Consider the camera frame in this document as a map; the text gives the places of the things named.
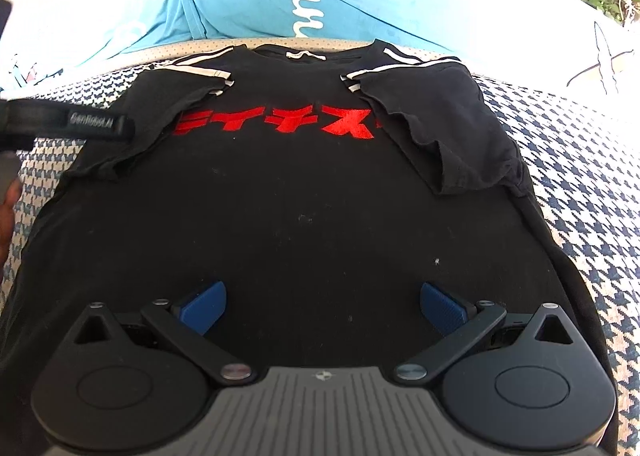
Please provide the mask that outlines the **person's left hand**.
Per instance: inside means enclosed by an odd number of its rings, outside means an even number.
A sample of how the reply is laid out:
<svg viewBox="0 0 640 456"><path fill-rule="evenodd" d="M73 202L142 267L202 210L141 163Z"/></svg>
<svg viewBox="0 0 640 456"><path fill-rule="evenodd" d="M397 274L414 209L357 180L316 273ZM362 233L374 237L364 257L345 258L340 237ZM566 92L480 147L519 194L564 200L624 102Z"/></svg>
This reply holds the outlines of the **person's left hand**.
<svg viewBox="0 0 640 456"><path fill-rule="evenodd" d="M14 206L22 195L22 181L18 178L13 180L6 190L4 200L0 206L0 263L4 265L9 256L9 249L12 242L15 213Z"/></svg>

